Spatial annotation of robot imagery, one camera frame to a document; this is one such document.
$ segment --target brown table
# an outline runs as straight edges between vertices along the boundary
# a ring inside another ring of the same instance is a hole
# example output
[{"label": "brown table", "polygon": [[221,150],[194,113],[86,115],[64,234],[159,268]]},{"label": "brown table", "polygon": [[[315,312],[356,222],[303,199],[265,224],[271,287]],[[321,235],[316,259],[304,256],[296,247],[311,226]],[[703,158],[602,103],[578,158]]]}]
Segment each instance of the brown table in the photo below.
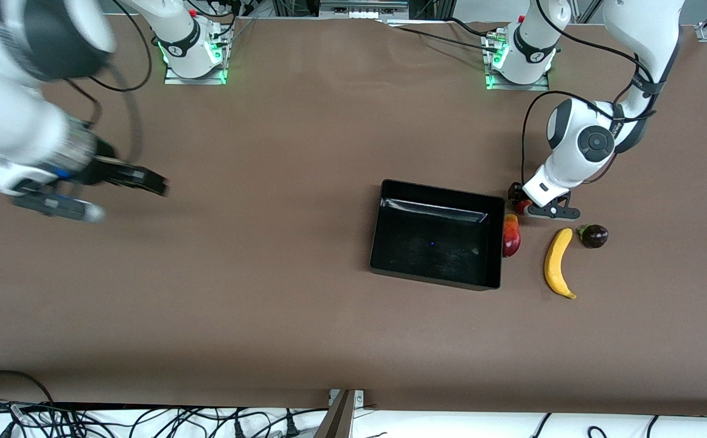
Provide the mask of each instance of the brown table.
[{"label": "brown table", "polygon": [[[134,83],[142,46],[113,23]],[[570,31],[614,44],[601,27]],[[309,406],[364,388],[390,409],[707,414],[707,44],[684,32],[642,144],[573,194],[611,238],[571,244],[568,301],[542,276],[564,222],[523,221],[498,291],[367,270],[381,181],[504,195],[535,94],[487,91],[478,50],[370,20],[259,20],[228,85],[156,74],[136,93],[141,163],[170,178],[169,197],[87,188],[109,213],[90,225],[0,195],[0,368],[65,401]],[[562,48],[554,89],[610,99],[632,74]],[[122,97],[84,86],[103,100],[98,134],[125,153]],[[47,96],[89,116],[64,84]],[[532,113],[530,173],[560,99]],[[37,398],[15,380],[5,391]]]}]

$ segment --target black rectangular tray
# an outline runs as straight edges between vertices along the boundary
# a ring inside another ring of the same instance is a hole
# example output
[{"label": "black rectangular tray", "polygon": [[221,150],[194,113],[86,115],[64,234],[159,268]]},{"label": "black rectangular tray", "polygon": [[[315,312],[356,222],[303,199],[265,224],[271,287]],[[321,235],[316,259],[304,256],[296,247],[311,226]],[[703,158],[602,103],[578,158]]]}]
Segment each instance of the black rectangular tray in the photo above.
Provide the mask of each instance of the black rectangular tray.
[{"label": "black rectangular tray", "polygon": [[503,221],[500,197],[384,180],[370,269],[460,288],[499,288]]}]

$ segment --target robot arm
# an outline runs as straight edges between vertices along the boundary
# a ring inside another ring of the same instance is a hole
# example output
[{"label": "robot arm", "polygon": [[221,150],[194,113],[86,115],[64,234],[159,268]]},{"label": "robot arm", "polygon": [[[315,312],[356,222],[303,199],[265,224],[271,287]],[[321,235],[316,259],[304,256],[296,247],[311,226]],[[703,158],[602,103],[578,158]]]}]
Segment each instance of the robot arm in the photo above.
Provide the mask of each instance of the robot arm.
[{"label": "robot arm", "polygon": [[[678,16],[683,3],[605,2],[606,29],[635,53],[651,78],[638,69],[626,99],[615,108],[611,102],[595,102],[599,109],[616,119],[635,119],[653,108],[681,45]],[[643,138],[646,124],[647,119],[612,122],[580,100],[565,100],[548,120],[546,135],[553,152],[524,184],[524,192],[538,207],[544,207],[594,175],[614,153],[634,147]]]},{"label": "robot arm", "polygon": [[[142,12],[176,74],[199,77],[221,62],[213,48],[220,24],[195,19],[182,0],[123,2]],[[98,221],[100,207],[56,194],[56,183],[164,194],[164,178],[118,160],[113,147],[40,94],[42,82],[96,74],[114,51],[96,0],[0,0],[0,192],[16,205]]]}]

